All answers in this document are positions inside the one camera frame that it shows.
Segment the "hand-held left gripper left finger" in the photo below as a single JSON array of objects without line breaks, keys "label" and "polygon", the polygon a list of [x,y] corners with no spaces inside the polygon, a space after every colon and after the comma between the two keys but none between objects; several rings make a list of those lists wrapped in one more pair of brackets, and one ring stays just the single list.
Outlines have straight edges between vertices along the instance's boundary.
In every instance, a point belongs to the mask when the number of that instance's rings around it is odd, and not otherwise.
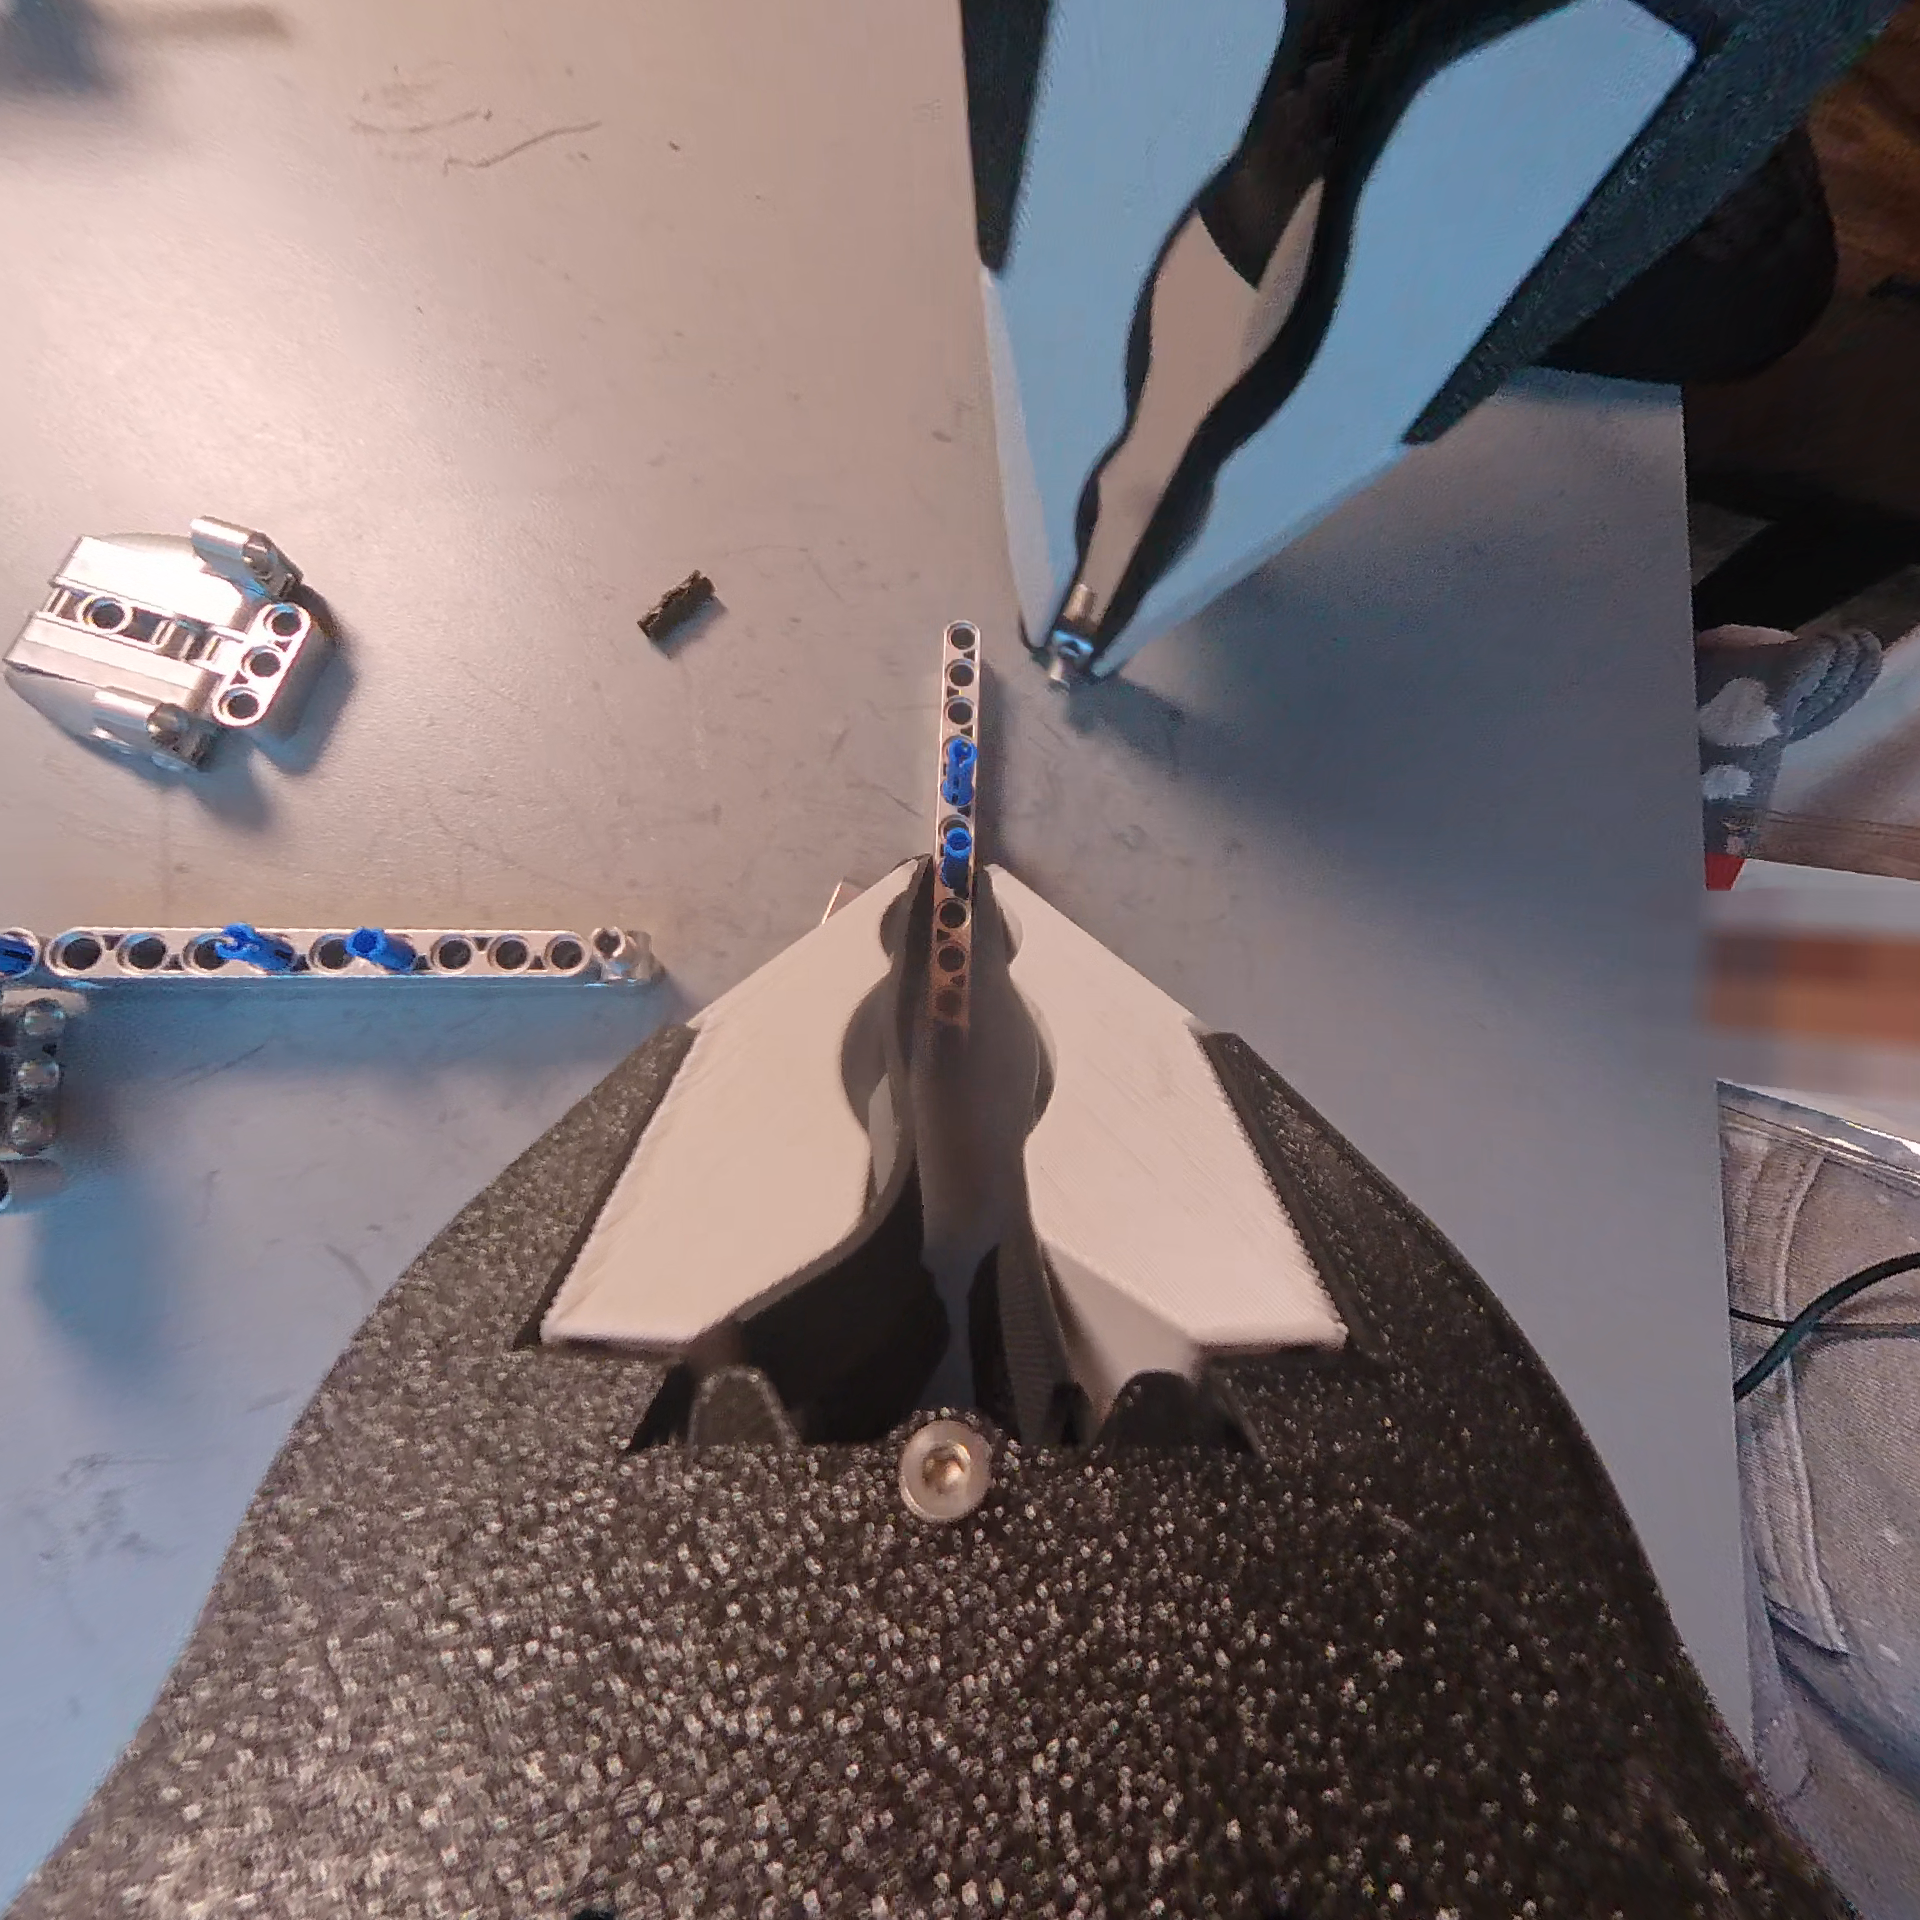
[{"label": "hand-held left gripper left finger", "polygon": [[901,865],[696,1015],[545,1343],[681,1357],[872,1237],[914,1158],[901,1009],[926,879]]}]

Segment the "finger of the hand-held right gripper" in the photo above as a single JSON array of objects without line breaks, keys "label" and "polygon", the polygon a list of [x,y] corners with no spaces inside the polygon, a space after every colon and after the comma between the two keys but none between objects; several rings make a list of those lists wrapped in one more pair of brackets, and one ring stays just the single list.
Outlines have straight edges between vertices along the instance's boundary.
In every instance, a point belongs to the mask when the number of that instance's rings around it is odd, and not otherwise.
[{"label": "finger of the hand-held right gripper", "polygon": [[1083,678],[1389,467],[1697,63],[1645,5],[1298,5],[1143,295]]},{"label": "finger of the hand-held right gripper", "polygon": [[1022,640],[1047,648],[1076,514],[1127,423],[1164,245],[1234,155],[1282,3],[978,5],[978,260]]}]

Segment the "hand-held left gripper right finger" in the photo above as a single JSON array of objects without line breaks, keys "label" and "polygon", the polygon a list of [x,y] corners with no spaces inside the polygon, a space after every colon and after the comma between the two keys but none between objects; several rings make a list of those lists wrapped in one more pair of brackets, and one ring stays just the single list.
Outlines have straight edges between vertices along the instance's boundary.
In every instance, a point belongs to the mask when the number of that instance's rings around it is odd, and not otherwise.
[{"label": "hand-held left gripper right finger", "polygon": [[982,1140],[1022,1439],[1099,1429],[1141,1376],[1347,1343],[1203,1030],[1036,890],[982,876]]}]

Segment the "grey holed beam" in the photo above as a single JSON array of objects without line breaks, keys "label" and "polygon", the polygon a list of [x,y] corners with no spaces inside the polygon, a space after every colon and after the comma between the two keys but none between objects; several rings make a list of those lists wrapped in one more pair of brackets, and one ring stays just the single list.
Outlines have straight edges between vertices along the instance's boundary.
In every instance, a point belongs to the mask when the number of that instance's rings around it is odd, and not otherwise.
[{"label": "grey holed beam", "polygon": [[914,1032],[926,1063],[960,1049],[972,1030],[975,948],[988,917],[978,826],[983,669],[982,631],[972,619],[956,619],[944,631],[937,695],[933,850]]}]

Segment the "grey desk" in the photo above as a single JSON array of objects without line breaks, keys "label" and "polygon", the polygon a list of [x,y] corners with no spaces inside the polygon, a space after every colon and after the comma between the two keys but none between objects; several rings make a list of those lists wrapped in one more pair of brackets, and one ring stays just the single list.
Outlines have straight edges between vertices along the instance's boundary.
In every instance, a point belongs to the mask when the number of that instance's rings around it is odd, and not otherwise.
[{"label": "grey desk", "polygon": [[956,618],[991,850],[1503,1295],[1744,1735],[1676,401],[1533,375],[1065,699],[1015,634],[951,7],[276,7],[4,96],[4,636],[78,536],[222,514],[342,652],[187,780],[4,691],[4,924],[617,921],[668,976],[91,1003],[71,1186],[4,1220],[4,1897],[426,1243],[923,842]]}]

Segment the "long grey beam panel assembly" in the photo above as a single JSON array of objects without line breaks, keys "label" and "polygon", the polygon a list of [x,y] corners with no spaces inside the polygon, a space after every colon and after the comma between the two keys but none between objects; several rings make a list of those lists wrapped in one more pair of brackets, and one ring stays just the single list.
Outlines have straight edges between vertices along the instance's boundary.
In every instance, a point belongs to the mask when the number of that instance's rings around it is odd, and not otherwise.
[{"label": "long grey beam panel assembly", "polygon": [[661,976],[648,932],[454,925],[74,925],[3,935],[3,1212],[60,1192],[64,1058],[84,996],[111,988],[272,988],[418,982],[638,988]]}]

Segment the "silver curved toy panel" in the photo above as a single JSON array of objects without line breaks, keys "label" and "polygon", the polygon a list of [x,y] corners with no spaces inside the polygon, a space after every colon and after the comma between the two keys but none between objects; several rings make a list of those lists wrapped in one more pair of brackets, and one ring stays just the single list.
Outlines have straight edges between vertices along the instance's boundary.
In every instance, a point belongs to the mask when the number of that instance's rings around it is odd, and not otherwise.
[{"label": "silver curved toy panel", "polygon": [[65,733],[191,774],[222,739],[289,733],[332,648],[283,548],[197,518],[187,536],[72,545],[4,678]]}]

